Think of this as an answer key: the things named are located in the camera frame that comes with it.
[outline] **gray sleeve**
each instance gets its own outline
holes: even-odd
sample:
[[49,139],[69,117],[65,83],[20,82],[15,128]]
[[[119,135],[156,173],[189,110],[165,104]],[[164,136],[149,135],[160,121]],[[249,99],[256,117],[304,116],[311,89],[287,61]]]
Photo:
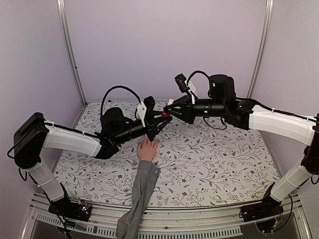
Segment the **gray sleeve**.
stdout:
[[152,162],[140,161],[133,184],[132,208],[118,220],[117,239],[136,239],[142,215],[149,203],[159,175],[160,169],[155,167]]

